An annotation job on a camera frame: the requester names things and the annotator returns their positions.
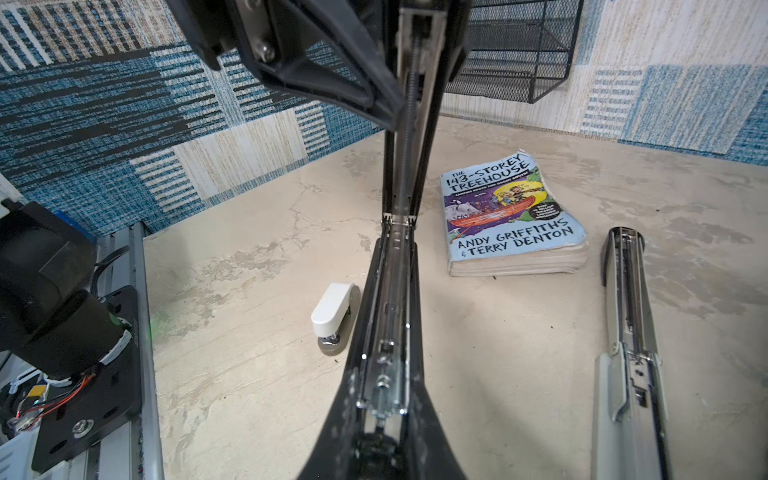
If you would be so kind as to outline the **small white mini stapler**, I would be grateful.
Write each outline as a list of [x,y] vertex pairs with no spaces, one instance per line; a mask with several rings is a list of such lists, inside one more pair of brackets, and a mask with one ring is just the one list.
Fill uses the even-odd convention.
[[361,290],[354,283],[331,283],[311,313],[311,323],[320,351],[339,355],[352,337],[359,312]]

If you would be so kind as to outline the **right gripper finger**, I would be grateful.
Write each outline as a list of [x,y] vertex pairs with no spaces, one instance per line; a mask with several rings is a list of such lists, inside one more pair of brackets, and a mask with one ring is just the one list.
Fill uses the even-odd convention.
[[386,64],[378,1],[171,1],[187,44],[214,71],[235,51],[265,87],[342,107],[382,128],[405,105]]

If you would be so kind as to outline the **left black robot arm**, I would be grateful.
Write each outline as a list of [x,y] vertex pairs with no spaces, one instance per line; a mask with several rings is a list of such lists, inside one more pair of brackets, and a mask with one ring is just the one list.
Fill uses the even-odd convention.
[[86,288],[96,245],[36,202],[1,205],[2,350],[54,381],[114,361],[132,334]]

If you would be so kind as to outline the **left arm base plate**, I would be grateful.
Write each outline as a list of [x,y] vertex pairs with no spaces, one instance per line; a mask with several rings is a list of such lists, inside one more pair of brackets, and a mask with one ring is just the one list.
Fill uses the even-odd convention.
[[141,411],[138,294],[124,286],[104,301],[85,294],[42,336],[44,364],[56,373],[91,376],[40,421],[31,469],[42,474],[72,460]]

